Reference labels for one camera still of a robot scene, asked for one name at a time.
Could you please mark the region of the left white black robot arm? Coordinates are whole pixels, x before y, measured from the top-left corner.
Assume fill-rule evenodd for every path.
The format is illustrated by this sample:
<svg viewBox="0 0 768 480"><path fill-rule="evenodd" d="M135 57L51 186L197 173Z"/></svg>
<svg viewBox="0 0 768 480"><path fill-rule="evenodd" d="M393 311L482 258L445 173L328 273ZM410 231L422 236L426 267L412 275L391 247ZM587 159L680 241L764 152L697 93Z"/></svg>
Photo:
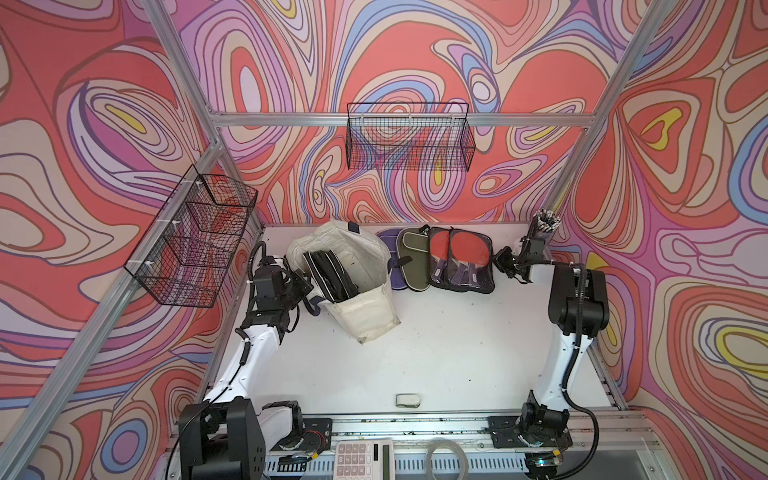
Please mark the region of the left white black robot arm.
<svg viewBox="0 0 768 480"><path fill-rule="evenodd" d="M296 401L254 403L259 377L285 336L298 325L299 304L311 287L285 257L251 265L245 317L235 328L240 344L202 402L186 407L166 467L167 479L265 479L268 453L306 446Z"/></svg>

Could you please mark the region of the olive green paddle case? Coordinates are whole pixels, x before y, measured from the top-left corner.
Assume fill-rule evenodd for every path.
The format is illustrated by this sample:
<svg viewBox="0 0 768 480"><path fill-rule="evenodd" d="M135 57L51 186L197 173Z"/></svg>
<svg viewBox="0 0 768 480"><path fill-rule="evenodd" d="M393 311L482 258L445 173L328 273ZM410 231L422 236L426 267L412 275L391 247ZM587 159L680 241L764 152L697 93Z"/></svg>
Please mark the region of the olive green paddle case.
<svg viewBox="0 0 768 480"><path fill-rule="evenodd" d="M430 286L429 230L428 225L404 228L396 241L401 274L407 288L414 292L423 292Z"/></svg>

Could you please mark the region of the clear red paddle case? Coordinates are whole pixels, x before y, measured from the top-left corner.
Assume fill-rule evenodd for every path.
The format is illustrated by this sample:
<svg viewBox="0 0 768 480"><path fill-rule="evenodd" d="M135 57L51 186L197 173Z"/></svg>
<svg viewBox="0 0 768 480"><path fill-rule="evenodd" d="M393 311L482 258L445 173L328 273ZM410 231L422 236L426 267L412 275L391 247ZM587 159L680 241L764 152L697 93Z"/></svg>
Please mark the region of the clear red paddle case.
<svg viewBox="0 0 768 480"><path fill-rule="evenodd" d="M445 270L445 285L455 292L490 294L495 289L493 279L493 244L489 236L463 229L449 234L449 261Z"/></svg>
<svg viewBox="0 0 768 480"><path fill-rule="evenodd" d="M450 229L431 228L429 231L429 281L432 286L447 289L445 271L449 260Z"/></svg>

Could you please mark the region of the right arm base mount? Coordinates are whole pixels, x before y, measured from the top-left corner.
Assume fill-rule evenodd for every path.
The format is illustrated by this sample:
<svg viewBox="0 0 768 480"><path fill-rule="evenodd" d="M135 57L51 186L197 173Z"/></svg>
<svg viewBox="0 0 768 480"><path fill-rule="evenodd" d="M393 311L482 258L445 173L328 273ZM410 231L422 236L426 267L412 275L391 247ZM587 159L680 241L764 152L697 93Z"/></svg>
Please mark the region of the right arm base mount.
<svg viewBox="0 0 768 480"><path fill-rule="evenodd" d="M526 425L519 416L490 416L488 433L497 449L566 450L573 445L565 424L543 421Z"/></svg>

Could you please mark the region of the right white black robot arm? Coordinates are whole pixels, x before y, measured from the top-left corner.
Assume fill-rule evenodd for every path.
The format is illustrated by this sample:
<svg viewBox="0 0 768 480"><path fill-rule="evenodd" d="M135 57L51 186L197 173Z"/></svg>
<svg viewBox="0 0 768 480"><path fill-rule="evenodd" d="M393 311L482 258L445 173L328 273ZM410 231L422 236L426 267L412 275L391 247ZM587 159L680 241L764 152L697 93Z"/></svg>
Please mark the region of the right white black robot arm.
<svg viewBox="0 0 768 480"><path fill-rule="evenodd" d="M493 264L510 278L533 282L538 267L551 271L547 315L552 337L544 371L537 387L530 390L516 417L492 416L488 430L496 448L566 449L572 445L568 422L574 412L592 422L594 440L599 440L597 417L577 404L571 388L586 350L609 323L605 275L580 263L565 263L544 257L544 241L522 239L515 254L507 246L493 256Z"/></svg>

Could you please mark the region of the purple paddle case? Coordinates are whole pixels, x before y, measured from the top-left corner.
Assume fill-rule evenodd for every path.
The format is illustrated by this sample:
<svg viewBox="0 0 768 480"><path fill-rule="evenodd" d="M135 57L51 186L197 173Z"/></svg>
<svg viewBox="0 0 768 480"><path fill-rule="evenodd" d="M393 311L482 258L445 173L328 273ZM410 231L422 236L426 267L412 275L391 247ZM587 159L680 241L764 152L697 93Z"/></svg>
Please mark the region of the purple paddle case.
<svg viewBox="0 0 768 480"><path fill-rule="evenodd" d="M408 289L402 270L399 266L399 256L397 253L397 240L401 231L401 228L389 228L376 233L377 237L387 246L390 253L388 268L390 271L391 288L394 291L404 291Z"/></svg>

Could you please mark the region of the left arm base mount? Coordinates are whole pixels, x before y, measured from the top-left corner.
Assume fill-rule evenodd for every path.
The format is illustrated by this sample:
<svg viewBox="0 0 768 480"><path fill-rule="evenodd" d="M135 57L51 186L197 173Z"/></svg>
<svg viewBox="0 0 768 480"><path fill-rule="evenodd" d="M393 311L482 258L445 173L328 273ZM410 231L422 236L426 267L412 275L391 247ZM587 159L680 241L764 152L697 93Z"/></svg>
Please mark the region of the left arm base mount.
<svg viewBox="0 0 768 480"><path fill-rule="evenodd" d="M273 453L317 453L320 454L331 447L333 420L329 417L309 418L303 420L303 435L301 438L288 437L280 440L271 451Z"/></svg>

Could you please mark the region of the beige canvas tote bag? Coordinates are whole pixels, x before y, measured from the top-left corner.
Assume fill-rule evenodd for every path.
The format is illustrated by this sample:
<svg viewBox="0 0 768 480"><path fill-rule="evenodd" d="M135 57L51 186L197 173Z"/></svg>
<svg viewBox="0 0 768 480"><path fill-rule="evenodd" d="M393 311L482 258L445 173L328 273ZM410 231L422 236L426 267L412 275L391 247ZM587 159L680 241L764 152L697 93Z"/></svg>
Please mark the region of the beige canvas tote bag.
<svg viewBox="0 0 768 480"><path fill-rule="evenodd" d="M332 220L293 240L286 259L309 276L308 313L330 314L358 343L400 325L390 284L391 254L383 240L354 222Z"/></svg>

